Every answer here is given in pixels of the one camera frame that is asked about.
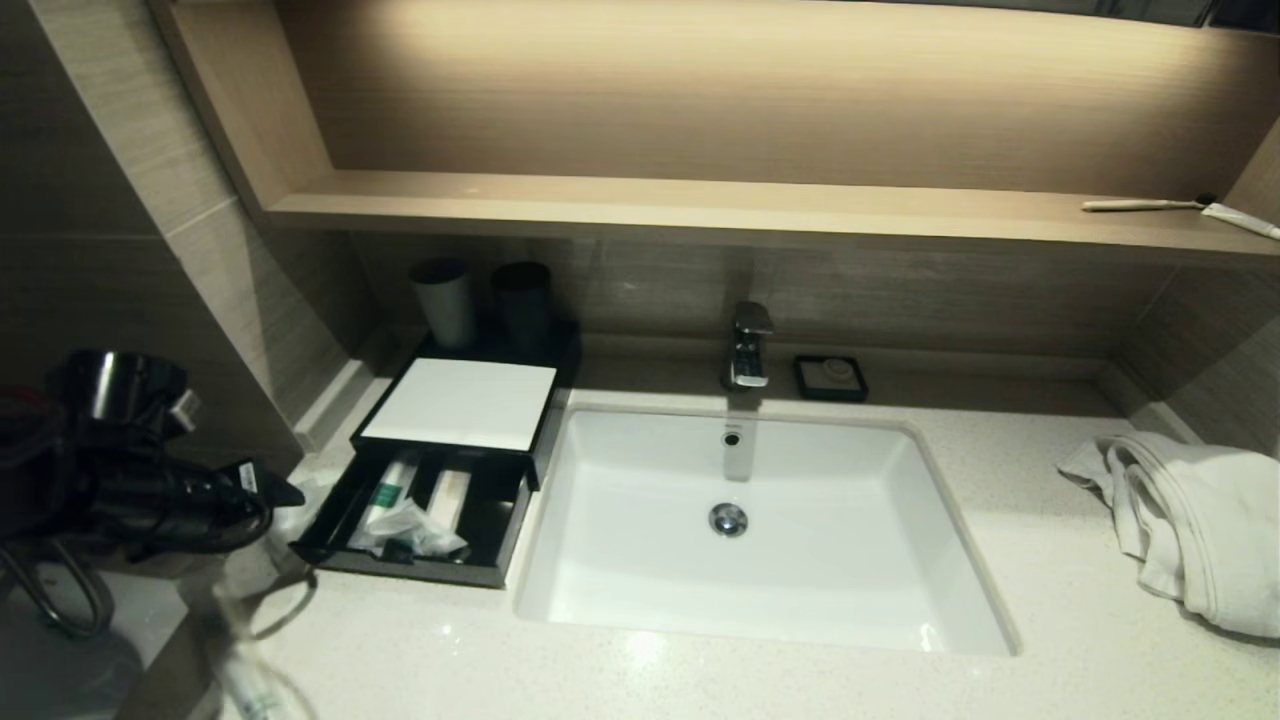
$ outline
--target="tile wall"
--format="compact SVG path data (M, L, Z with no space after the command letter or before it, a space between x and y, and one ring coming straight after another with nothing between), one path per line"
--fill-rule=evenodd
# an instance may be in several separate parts
M1280 223L1280 122L1225 202ZM1117 361L1206 442L1280 457L1280 273L1179 270Z
M0 383L83 347L160 355L205 401L174 443L206 462L301 456L133 192L26 3L0 3Z
M552 268L563 310L595 333L722 337L730 307L764 302L780 340L915 350L1105 357L1170 268L1000 255L814 251L576 240L356 234L396 324L422 324L408 269L451 255L488 273Z
M241 357L297 423L379 324L343 233L260 232L143 0L33 0L147 213Z

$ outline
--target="faucet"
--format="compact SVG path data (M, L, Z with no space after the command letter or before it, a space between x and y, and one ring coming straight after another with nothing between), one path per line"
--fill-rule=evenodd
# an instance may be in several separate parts
M773 334L769 311L759 302L739 302L733 306L731 332L728 372L721 377L721 384L730 392L769 384L764 374L764 336Z

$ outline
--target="faucet handle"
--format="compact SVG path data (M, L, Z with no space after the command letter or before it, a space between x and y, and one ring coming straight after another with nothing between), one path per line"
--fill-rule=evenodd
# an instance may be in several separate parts
M769 311L759 302L739 302L733 306L733 329L751 334L773 334Z

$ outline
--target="sink drain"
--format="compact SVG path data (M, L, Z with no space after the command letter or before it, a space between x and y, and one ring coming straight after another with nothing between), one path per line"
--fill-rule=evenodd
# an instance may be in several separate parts
M707 519L717 534L727 538L736 538L746 532L746 512L732 502L722 502L712 507Z

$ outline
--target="white countertop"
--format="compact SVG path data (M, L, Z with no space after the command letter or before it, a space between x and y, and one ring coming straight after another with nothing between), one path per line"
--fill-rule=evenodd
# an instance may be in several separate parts
M660 365L626 370L630 386L684 393L581 389L620 387L584 369L571 406L723 413L713 386L689 395L701 386L664 383L659 375L682 370ZM786 383L777 386L763 418L906 421L923 434L1011 621L1015 657L522 620L512 606L539 495L507 592L321 571L306 610L260 643L265 660L319 717L344 720L1280 717L1280 650L1211 632L1143 592L1110 511L1053 470L1085 439L1132 429L1088 384L881 377L872 392L883 405L865 406L777 400ZM305 459L294 480L332 480L349 457L337 442ZM300 594L270 596L255 626ZM228 706L224 717L237 715Z

